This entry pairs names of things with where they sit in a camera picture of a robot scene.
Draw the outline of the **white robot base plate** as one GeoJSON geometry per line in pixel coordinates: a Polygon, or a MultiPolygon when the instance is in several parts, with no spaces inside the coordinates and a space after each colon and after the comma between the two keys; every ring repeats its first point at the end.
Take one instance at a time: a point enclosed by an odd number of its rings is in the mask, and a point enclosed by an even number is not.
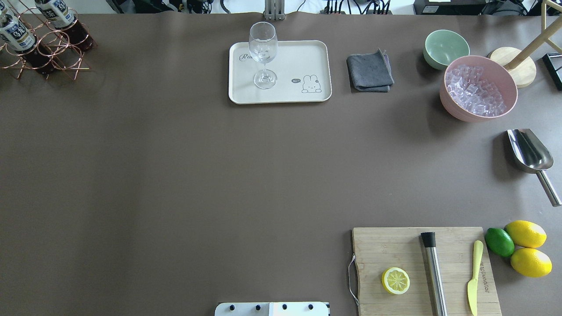
{"type": "Polygon", "coordinates": [[[215,316],[329,316],[327,302],[223,302],[215,316]]]}

